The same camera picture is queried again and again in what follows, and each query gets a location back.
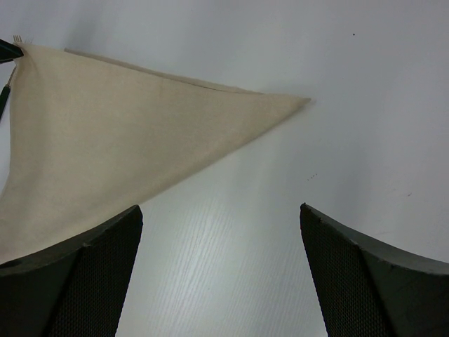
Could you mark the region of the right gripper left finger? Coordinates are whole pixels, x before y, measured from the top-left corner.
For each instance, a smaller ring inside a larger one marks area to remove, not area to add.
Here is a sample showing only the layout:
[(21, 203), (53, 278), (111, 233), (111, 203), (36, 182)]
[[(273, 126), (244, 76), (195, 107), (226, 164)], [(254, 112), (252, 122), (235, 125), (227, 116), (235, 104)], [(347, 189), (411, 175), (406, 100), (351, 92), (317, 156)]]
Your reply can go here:
[(142, 234), (134, 205), (103, 224), (1, 264), (2, 336), (114, 336)]

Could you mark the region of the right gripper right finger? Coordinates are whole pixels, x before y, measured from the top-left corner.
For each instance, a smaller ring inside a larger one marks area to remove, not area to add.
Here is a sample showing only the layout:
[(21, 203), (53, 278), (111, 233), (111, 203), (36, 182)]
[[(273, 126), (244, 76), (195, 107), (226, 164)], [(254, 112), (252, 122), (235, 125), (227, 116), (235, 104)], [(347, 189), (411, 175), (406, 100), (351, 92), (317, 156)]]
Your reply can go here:
[(300, 229), (329, 336), (447, 336), (448, 264), (398, 249), (307, 204)]

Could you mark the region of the gold fork green handle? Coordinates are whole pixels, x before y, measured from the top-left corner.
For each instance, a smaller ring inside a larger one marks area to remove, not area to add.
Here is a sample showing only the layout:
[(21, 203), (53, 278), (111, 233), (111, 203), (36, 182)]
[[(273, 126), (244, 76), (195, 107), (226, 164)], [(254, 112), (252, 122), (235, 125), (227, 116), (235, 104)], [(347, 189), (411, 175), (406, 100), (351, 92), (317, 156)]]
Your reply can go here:
[(4, 111), (6, 108), (6, 103), (8, 102), (8, 98), (11, 92), (11, 81), (13, 78), (15, 70), (11, 72), (8, 82), (5, 84), (3, 89), (1, 90), (1, 117), (4, 115)]

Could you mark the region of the beige cloth napkin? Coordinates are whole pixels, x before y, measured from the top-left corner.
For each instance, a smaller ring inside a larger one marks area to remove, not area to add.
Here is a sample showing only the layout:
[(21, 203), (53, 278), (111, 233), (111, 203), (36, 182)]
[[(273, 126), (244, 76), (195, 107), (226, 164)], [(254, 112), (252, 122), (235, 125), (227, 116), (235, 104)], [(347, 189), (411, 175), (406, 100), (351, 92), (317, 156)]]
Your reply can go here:
[(9, 98), (1, 261), (141, 204), (308, 102), (22, 44)]

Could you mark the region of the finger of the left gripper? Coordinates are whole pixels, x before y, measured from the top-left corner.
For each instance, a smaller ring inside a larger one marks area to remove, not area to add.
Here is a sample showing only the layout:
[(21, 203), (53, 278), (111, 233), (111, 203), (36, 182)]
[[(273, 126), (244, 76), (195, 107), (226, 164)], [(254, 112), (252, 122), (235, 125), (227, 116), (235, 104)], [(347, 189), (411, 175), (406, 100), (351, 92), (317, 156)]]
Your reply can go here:
[(0, 40), (0, 63), (12, 62), (16, 58), (24, 56), (22, 49), (14, 44), (10, 44), (3, 39)]

